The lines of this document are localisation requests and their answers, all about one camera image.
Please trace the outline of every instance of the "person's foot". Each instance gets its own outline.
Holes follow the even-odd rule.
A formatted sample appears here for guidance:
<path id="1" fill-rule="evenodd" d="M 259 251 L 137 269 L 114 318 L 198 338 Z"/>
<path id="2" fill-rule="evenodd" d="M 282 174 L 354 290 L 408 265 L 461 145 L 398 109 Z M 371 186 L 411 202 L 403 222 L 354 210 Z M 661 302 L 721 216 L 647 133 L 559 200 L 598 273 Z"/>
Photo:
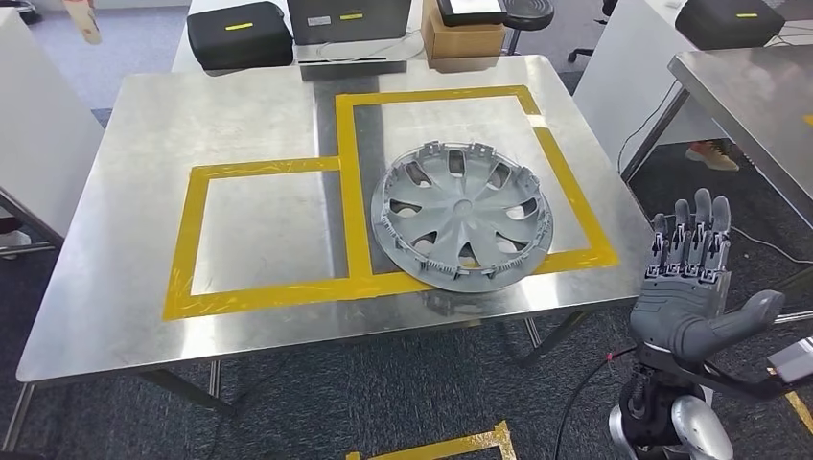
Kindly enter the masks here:
<path id="1" fill-rule="evenodd" d="M 14 230 L 13 232 L 0 234 L 0 248 L 10 246 L 25 246 L 31 244 L 31 237 L 25 233 Z M 16 254 L 10 256 L 2 256 L 7 261 L 13 261 L 17 258 Z"/>
<path id="2" fill-rule="evenodd" d="M 686 158 L 702 161 L 710 170 L 739 171 L 739 166 L 727 155 L 722 141 L 692 142 L 686 151 Z"/>

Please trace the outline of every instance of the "metal table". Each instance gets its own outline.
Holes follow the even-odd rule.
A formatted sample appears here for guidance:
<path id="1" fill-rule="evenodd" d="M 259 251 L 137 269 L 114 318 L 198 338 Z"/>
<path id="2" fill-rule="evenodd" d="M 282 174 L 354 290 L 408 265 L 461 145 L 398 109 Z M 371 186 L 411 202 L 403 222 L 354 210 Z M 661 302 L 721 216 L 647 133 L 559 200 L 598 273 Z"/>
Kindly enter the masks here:
<path id="1" fill-rule="evenodd" d="M 344 125 L 337 128 L 337 120 Z M 348 121 L 355 126 L 349 131 Z M 182 214 L 194 207 L 185 198 L 188 187 L 193 195 L 193 167 L 249 165 L 195 170 L 231 175 L 210 180 L 202 194 L 194 276 L 185 282 L 191 294 L 354 278 L 364 270 L 359 251 L 368 251 L 373 275 L 403 282 L 369 228 L 363 247 L 359 235 L 386 166 L 436 139 L 495 146 L 540 177 L 554 216 L 554 254 L 540 269 L 548 274 L 479 295 L 417 287 L 271 308 L 255 298 L 254 305 L 242 304 L 245 311 L 228 314 L 210 314 L 229 311 L 228 299 L 214 307 L 193 302 L 165 309 L 176 243 L 186 238 L 184 231 L 179 236 Z M 551 156 L 551 145 L 559 156 Z M 250 166 L 291 158 L 305 158 L 312 171 L 265 175 Z M 362 209 L 342 201 L 355 190 L 354 180 Z M 589 250 L 602 232 L 609 252 Z M 17 377 L 40 384 L 133 373 L 228 412 L 216 397 L 217 372 L 207 392 L 164 368 L 191 360 L 215 360 L 217 368 L 221 358 L 321 340 L 628 304 L 639 294 L 647 257 L 641 242 L 650 239 L 635 199 L 543 57 L 460 59 L 438 69 L 415 60 L 214 78 L 131 76 Z M 270 305 L 278 300 L 267 298 Z M 571 316 L 571 327 L 580 314 Z"/>
<path id="2" fill-rule="evenodd" d="M 643 163 L 690 94 L 810 225 L 813 45 L 679 53 L 669 70 L 683 90 L 636 152 L 625 178 Z"/>

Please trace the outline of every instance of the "white wall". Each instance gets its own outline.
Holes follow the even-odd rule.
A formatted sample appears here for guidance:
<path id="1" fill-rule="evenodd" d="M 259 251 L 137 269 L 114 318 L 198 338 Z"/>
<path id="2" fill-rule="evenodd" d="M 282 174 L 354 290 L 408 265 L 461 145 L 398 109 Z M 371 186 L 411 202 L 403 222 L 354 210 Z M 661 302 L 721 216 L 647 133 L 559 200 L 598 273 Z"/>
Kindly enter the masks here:
<path id="1" fill-rule="evenodd" d="M 64 10 L 62 0 L 30 0 L 42 10 Z M 97 9 L 188 7 L 192 0 L 96 0 Z"/>

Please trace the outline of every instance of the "yellow tape outline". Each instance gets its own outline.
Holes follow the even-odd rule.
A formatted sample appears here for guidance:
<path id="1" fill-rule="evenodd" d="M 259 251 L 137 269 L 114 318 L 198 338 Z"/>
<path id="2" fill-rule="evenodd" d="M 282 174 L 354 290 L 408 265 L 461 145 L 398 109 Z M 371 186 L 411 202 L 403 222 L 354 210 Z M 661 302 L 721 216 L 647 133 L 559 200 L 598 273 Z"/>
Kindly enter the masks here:
<path id="1" fill-rule="evenodd" d="M 163 319 L 174 320 L 314 302 L 356 300 L 432 289 L 404 272 L 373 274 L 368 247 L 369 239 L 367 238 L 366 205 L 361 192 L 354 107 L 503 96 L 516 97 L 526 115 L 542 114 L 530 91 L 523 85 L 339 94 L 336 96 L 338 156 L 192 168 L 178 229 Z M 589 245 L 585 249 L 549 254 L 534 271 L 534 274 L 616 265 L 618 257 L 550 130 L 541 126 L 534 126 L 533 130 Z M 210 180 L 250 175 L 328 171 L 338 171 L 339 174 L 347 246 L 347 278 L 192 295 L 197 248 Z"/>
<path id="2" fill-rule="evenodd" d="M 517 460 L 517 454 L 514 453 L 514 446 L 511 444 L 508 424 L 505 421 L 495 425 L 494 431 L 390 452 L 370 457 L 367 460 L 435 460 L 491 448 L 499 448 L 502 460 Z M 350 452 L 345 456 L 345 460 L 361 460 L 361 454 Z"/>

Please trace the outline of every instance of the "white desk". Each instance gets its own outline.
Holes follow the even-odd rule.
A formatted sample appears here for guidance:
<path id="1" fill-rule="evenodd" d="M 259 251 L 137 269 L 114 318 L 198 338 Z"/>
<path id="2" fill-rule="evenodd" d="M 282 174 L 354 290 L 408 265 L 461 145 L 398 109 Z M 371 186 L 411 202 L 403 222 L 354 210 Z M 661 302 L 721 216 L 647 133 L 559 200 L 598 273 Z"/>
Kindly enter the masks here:
<path id="1" fill-rule="evenodd" d="M 667 0 L 624 0 L 604 30 L 573 98 L 592 132 L 615 165 L 624 140 L 655 111 L 675 78 L 666 64 L 677 53 L 697 48 L 675 29 L 679 10 Z M 794 44 L 813 43 L 813 21 L 788 23 L 781 35 Z M 680 90 L 676 84 L 661 110 L 624 148 L 623 171 L 652 126 Z M 689 99 L 662 134 L 659 144 L 726 137 L 694 100 Z"/>
<path id="2" fill-rule="evenodd" d="M 189 6 L 189 14 L 196 12 L 209 12 L 223 8 L 236 7 L 255 0 L 192 0 Z M 285 25 L 290 27 L 290 15 L 286 0 L 273 0 L 285 14 Z M 293 58 L 298 63 L 308 63 L 312 61 L 358 59 L 358 58 L 384 58 L 387 60 L 404 60 L 407 58 L 426 59 L 424 51 L 424 41 L 418 32 L 421 29 L 421 0 L 412 0 L 412 8 L 409 10 L 409 19 L 406 23 L 407 36 L 391 40 L 366 40 L 353 41 L 348 43 L 331 43 L 329 45 L 307 45 L 293 47 Z M 195 72 L 202 70 L 197 63 L 192 48 L 189 45 L 189 36 L 186 26 L 178 42 L 175 61 L 173 62 L 173 72 Z"/>
<path id="3" fill-rule="evenodd" d="M 10 8 L 0 8 L 0 62 L 0 193 L 61 239 L 104 130 Z"/>

